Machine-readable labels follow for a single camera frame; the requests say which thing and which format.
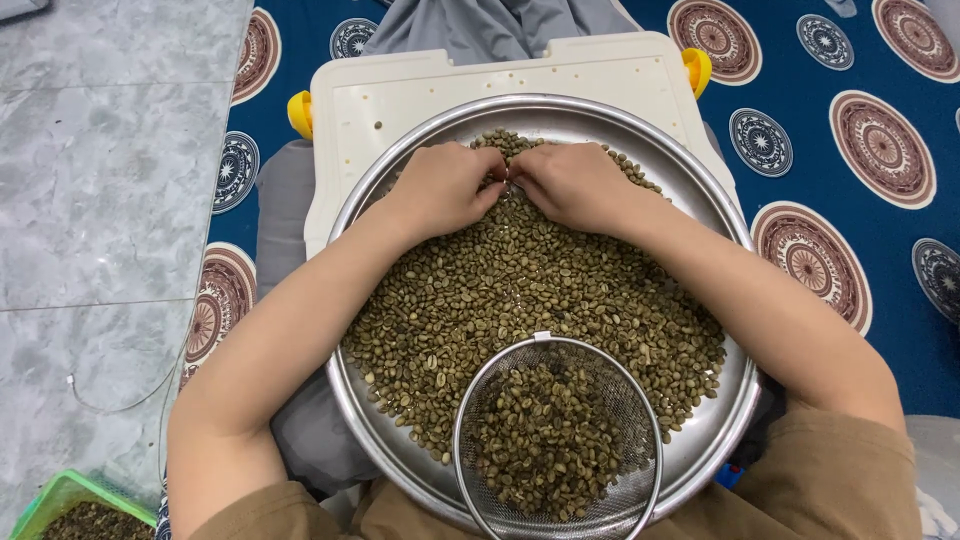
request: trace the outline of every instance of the gray marble floor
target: gray marble floor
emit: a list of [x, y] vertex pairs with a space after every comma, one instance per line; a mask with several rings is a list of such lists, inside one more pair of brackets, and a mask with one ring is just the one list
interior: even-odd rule
[[159, 492], [251, 0], [53, 0], [0, 22], [0, 535], [73, 467]]

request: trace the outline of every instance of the brown mandala pattern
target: brown mandala pattern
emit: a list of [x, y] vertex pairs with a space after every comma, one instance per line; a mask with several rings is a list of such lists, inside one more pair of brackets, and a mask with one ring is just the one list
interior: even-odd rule
[[830, 105], [830, 126], [847, 166], [874, 193], [904, 209], [921, 209], [933, 200], [933, 158], [896, 109], [866, 92], [840, 92]]
[[280, 64], [281, 48], [274, 18], [263, 8], [255, 8], [240, 52], [231, 105], [247, 101], [270, 82]]
[[207, 245], [200, 291], [187, 335], [181, 386], [227, 332], [253, 309], [255, 302], [256, 274], [250, 257], [226, 242]]
[[757, 253], [806, 285], [866, 335], [873, 299], [860, 261], [822, 215], [790, 201], [771, 203], [751, 227]]
[[960, 61], [927, 7], [916, 0], [874, 0], [883, 39], [910, 67], [941, 83], [960, 81]]
[[710, 56], [710, 78], [718, 83], [746, 85], [760, 71], [763, 55], [754, 30], [720, 0], [680, 0], [667, 15], [667, 31], [681, 49]]

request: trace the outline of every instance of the yellow clip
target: yellow clip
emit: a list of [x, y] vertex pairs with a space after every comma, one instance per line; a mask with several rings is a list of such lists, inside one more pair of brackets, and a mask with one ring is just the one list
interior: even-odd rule
[[693, 97], [700, 99], [700, 94], [704, 93], [704, 88], [710, 82], [710, 73], [713, 72], [713, 64], [707, 53], [700, 49], [684, 49], [681, 53], [684, 59], [684, 67], [690, 77], [690, 87], [693, 88]]
[[310, 92], [303, 92], [290, 98], [287, 102], [287, 118], [290, 126], [297, 130], [301, 137], [313, 140], [313, 114], [310, 112]]

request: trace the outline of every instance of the stainless steel tray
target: stainless steel tray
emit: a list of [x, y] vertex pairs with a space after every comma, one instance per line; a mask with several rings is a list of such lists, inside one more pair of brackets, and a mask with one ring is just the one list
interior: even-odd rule
[[[743, 218], [707, 169], [669, 135], [625, 112], [596, 102], [550, 94], [513, 94], [481, 99], [423, 122], [373, 163], [337, 216], [329, 241], [379, 199], [395, 172], [420, 146], [457, 140], [504, 126], [528, 138], [564, 142], [597, 141], [640, 163], [646, 178], [662, 186], [674, 205], [701, 223], [753, 250]], [[759, 395], [757, 371], [729, 337], [719, 396], [704, 400], [684, 430], [664, 447], [663, 478], [653, 520], [677, 509], [707, 484], [739, 441]], [[327, 373], [353, 434], [371, 459], [407, 495], [462, 528], [478, 530], [460, 498], [453, 468], [437, 463], [410, 442], [410, 428], [376, 412], [367, 385], [337, 349]]]

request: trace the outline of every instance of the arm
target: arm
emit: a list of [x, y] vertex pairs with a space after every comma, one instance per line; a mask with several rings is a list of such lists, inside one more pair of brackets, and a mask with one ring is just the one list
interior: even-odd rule
[[174, 405], [168, 495], [178, 538], [260, 488], [287, 480], [269, 422], [336, 348], [390, 266], [423, 240], [480, 219], [503, 184], [479, 193], [497, 150], [419, 149], [396, 186], [281, 282], [217, 347]]
[[794, 404], [905, 432], [893, 374], [842, 317], [776, 266], [630, 183], [598, 145], [540, 146], [515, 157], [510, 173], [550, 219], [649, 253]]

